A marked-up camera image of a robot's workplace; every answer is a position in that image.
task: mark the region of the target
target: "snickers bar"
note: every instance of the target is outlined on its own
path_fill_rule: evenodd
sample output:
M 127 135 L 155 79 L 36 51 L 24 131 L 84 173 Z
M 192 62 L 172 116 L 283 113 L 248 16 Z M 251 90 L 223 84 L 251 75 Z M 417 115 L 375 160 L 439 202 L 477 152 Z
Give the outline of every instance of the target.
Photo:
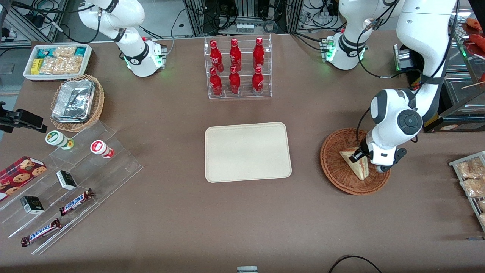
M 26 247 L 33 243 L 35 240 L 39 239 L 40 237 L 44 236 L 45 234 L 51 232 L 54 229 L 61 229 L 61 222 L 59 219 L 55 219 L 54 222 L 46 225 L 45 227 L 37 230 L 35 233 L 32 233 L 30 236 L 26 236 L 22 238 L 21 244 L 22 247 Z
M 93 195 L 94 195 L 93 191 L 91 190 L 91 188 L 89 188 L 87 191 L 83 192 L 76 199 L 74 199 L 71 202 L 67 203 L 67 205 L 61 207 L 59 209 L 61 211 L 61 216 L 64 216 L 67 213 L 69 213 L 70 211 L 74 210 L 76 207 L 78 207 L 79 205 L 81 205 L 82 203 L 84 203 L 86 200 L 88 200 L 89 198 L 91 198 L 91 196 L 93 196 Z

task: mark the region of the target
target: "red bottle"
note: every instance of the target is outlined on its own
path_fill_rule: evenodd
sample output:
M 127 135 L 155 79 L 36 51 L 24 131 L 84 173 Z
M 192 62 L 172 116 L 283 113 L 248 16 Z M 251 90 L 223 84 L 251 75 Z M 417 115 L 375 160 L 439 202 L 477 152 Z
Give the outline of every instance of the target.
M 258 66 L 254 69 L 253 75 L 253 94 L 255 96 L 261 95 L 263 92 L 263 75 L 261 74 L 261 67 Z
M 231 51 L 229 52 L 229 56 L 231 57 L 231 65 L 235 66 L 237 71 L 241 71 L 243 68 L 243 59 L 236 38 L 231 39 Z
M 229 82 L 231 83 L 231 92 L 234 95 L 238 95 L 241 91 L 241 77 L 238 74 L 238 70 L 235 66 L 231 66 L 231 74 L 229 75 Z
M 217 69 L 219 73 L 224 71 L 224 65 L 222 64 L 222 54 L 217 48 L 217 42 L 215 40 L 210 41 L 210 62 L 212 66 Z
M 221 78 L 219 77 L 219 75 L 217 75 L 217 71 L 215 70 L 215 68 L 210 68 L 209 72 L 210 72 L 210 78 L 209 78 L 210 87 L 212 88 L 214 96 L 220 97 L 222 96 Z
M 258 66 L 263 66 L 264 64 L 264 48 L 263 48 L 263 38 L 258 37 L 256 38 L 256 46 L 254 47 L 253 51 L 253 66 L 254 69 Z

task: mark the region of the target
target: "wicker basket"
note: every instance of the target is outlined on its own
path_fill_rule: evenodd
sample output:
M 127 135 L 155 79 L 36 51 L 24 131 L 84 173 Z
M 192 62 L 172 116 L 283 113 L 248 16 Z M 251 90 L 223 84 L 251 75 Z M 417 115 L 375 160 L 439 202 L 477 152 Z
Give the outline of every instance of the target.
M 50 121 L 52 122 L 52 124 L 54 124 L 54 127 L 56 127 L 59 130 L 77 133 L 83 129 L 93 126 L 94 123 L 99 119 L 99 116 L 101 116 L 101 112 L 103 111 L 103 103 L 104 103 L 103 87 L 101 86 L 101 84 L 99 84 L 98 80 L 91 75 L 82 75 L 82 76 L 74 77 L 67 81 L 71 82 L 71 81 L 80 81 L 80 80 L 90 80 L 96 84 L 96 90 L 93 98 L 93 106 L 91 107 L 91 117 L 85 123 L 60 123 L 50 118 Z M 54 106 L 56 105 L 56 102 L 57 102 L 57 96 L 59 95 L 59 91 L 61 90 L 61 87 L 62 85 L 59 86 L 59 88 L 57 89 L 57 92 L 54 95 L 54 99 L 50 104 L 51 111 L 54 110 Z
M 366 134 L 367 132 L 359 130 L 359 139 L 365 138 Z M 329 135 L 320 150 L 323 171 L 330 182 L 347 193 L 354 195 L 375 193 L 386 184 L 390 171 L 377 172 L 375 165 L 368 161 L 369 176 L 361 181 L 340 155 L 340 151 L 355 146 L 355 128 L 340 129 Z

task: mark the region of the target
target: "brown table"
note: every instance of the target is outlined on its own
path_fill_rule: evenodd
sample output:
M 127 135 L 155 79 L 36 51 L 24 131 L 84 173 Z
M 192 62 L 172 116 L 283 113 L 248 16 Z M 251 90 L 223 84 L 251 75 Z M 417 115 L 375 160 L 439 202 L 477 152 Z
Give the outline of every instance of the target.
M 390 74 L 395 32 L 378 31 L 364 63 Z M 114 43 L 93 44 L 89 73 L 106 99 L 101 119 L 145 168 L 40 256 L 0 236 L 0 272 L 326 272 L 345 254 L 383 272 L 483 272 L 483 232 L 448 162 L 485 150 L 482 133 L 421 134 L 392 169 L 385 187 L 352 196 L 323 174 L 319 151 L 333 131 L 355 127 L 382 88 L 361 67 L 340 71 L 290 35 L 273 35 L 273 97 L 207 98 L 203 39 L 177 40 L 167 68 L 137 78 Z M 25 81 L 16 108 L 49 122 L 59 83 Z M 204 131 L 210 126 L 286 124 L 293 173 L 286 179 L 211 184 L 204 177 Z M 367 117 L 363 129 L 370 129 Z M 5 134 L 0 168 L 53 147 L 27 129 Z M 373 272 L 347 260 L 334 272 Z

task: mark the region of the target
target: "clear acrylic display stand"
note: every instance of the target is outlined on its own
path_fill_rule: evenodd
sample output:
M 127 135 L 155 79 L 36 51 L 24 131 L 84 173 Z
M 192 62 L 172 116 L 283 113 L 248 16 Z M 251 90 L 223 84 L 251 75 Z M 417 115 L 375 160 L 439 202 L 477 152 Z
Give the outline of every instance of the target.
M 51 231 L 26 247 L 32 251 L 32 254 L 43 253 L 139 172 L 143 167 L 130 152 L 123 148 L 114 134 L 111 128 L 98 121 L 92 127 L 72 137 L 74 147 L 71 150 L 57 148 L 44 158 L 42 161 L 48 170 L 42 177 L 15 192 L 15 196 L 10 196 L 4 204 L 0 203 L 0 222 L 9 238 L 17 240 L 18 246 L 21 247 L 20 241 L 23 237 L 29 236 L 59 218 L 62 225 L 60 230 Z M 91 143 L 98 139 L 106 142 L 108 147 L 114 150 L 112 158 L 105 159 L 91 152 Z M 56 176 L 59 170 L 71 173 L 78 185 L 75 190 L 61 187 Z M 61 216 L 59 208 L 89 188 L 95 196 L 67 215 Z M 45 211 L 39 215 L 27 214 L 19 200 L 24 195 L 38 197 Z
M 259 96 L 253 94 L 253 50 L 256 45 L 256 38 L 263 38 L 264 47 L 264 65 L 262 67 L 261 74 L 264 77 L 263 81 L 263 91 Z M 205 38 L 204 40 L 204 59 L 206 62 L 206 78 L 207 78 L 207 90 L 209 94 L 209 99 L 238 99 L 238 98 L 258 98 L 258 97 L 271 97 L 273 94 L 272 88 L 272 46 L 271 46 L 271 36 L 270 35 L 245 35 L 238 36 L 238 44 L 242 53 L 242 70 L 239 71 L 241 77 L 241 91 L 238 95 L 234 95 L 230 91 L 229 85 L 229 68 L 231 67 L 231 60 L 229 57 L 229 51 L 231 50 L 230 39 L 223 36 Z M 222 81 L 222 96 L 216 97 L 212 92 L 209 81 L 209 69 L 212 67 L 210 62 L 210 46 L 209 42 L 211 40 L 217 41 L 217 46 L 222 54 L 222 63 L 224 65 L 224 71 L 219 73 Z
M 463 187 L 463 182 L 465 180 L 463 179 L 460 171 L 458 171 L 458 168 L 456 167 L 456 165 L 458 163 L 469 161 L 469 160 L 475 159 L 477 157 L 480 159 L 482 164 L 485 166 L 485 151 L 479 152 L 479 153 L 476 153 L 476 154 L 472 154 L 470 156 L 463 157 L 463 158 L 460 158 L 458 160 L 455 160 L 453 162 L 448 163 L 448 165 L 453 167 L 453 170 L 455 171 L 456 175 L 458 176 L 458 179 L 460 180 L 460 185 L 463 188 L 463 190 L 465 190 L 465 191 L 466 191 L 466 189 Z M 468 201 L 470 201 L 471 207 L 473 208 L 473 212 L 475 212 L 475 216 L 477 218 L 479 218 L 480 214 L 485 213 L 485 211 L 482 211 L 482 209 L 478 205 L 478 202 L 485 199 L 484 197 L 469 197 L 469 196 L 467 196 L 467 198 L 468 198 Z M 485 232 L 485 224 L 482 221 L 480 221 L 480 219 L 478 219 L 478 222 L 482 226 L 482 230 Z

